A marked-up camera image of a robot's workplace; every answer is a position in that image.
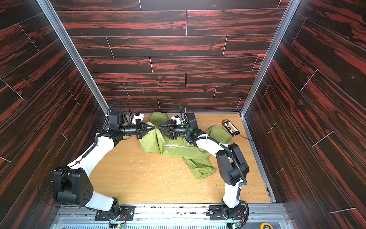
wooden floor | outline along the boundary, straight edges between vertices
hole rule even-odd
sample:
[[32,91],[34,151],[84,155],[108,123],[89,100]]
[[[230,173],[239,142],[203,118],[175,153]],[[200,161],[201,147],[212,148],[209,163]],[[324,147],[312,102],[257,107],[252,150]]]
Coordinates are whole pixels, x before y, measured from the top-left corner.
[[[144,122],[149,120],[145,115]],[[196,114],[197,124],[206,131],[221,126],[229,119],[246,137],[239,114]],[[243,186],[240,199],[248,203],[269,203],[262,177],[249,141],[235,136],[250,172],[248,185]],[[133,138],[121,141],[94,168],[90,181],[95,191],[119,199],[120,203],[221,203],[224,182],[214,156],[209,157],[216,172],[197,180],[182,159],[145,153]]]

yellow tape measure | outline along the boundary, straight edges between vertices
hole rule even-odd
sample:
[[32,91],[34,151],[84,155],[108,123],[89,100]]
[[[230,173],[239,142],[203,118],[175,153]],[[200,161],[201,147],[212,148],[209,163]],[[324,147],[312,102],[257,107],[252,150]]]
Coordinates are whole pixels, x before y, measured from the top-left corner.
[[273,229],[272,225],[269,223],[262,223],[261,229]]

red wire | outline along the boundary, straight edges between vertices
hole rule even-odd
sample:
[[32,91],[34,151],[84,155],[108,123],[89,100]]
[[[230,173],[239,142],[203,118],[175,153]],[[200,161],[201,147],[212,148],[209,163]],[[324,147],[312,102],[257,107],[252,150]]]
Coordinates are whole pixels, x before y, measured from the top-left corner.
[[244,214],[241,211],[238,211],[240,213],[240,215],[242,215],[242,225],[244,223]]
[[127,218],[127,216],[126,216],[126,213],[124,213],[124,212],[122,212],[122,213],[124,214],[124,216],[122,216],[124,218],[124,227],[123,228],[125,228],[126,227],[126,218]]

ventilation grille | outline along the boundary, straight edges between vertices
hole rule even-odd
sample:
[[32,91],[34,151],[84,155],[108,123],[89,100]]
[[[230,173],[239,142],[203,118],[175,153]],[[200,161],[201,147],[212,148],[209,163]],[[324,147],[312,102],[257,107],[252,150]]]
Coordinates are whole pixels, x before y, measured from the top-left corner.
[[[70,226],[64,226],[63,229],[108,229],[108,225],[87,225],[87,224],[74,224]],[[127,225],[126,229],[226,229],[223,225],[194,225],[194,226],[179,226],[179,225]]]

mounting plate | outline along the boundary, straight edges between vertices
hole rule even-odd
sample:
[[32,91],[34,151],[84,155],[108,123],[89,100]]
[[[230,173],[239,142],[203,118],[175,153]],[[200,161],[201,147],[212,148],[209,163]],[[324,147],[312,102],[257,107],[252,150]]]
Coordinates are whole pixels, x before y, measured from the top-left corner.
[[[126,214],[126,221],[132,221],[135,214],[135,206],[127,206],[120,204],[119,207],[121,208],[121,212],[124,212]],[[94,221],[108,221],[108,219],[105,217],[103,213],[101,213],[99,215],[95,215]]]
[[[221,211],[221,205],[210,205],[210,210],[213,210],[213,214],[210,215],[211,220],[227,220],[224,218],[223,212]],[[244,214],[244,217],[248,213],[244,213],[245,211],[245,205],[239,205],[239,211],[241,211]],[[238,214],[233,220],[242,220],[242,216]]]

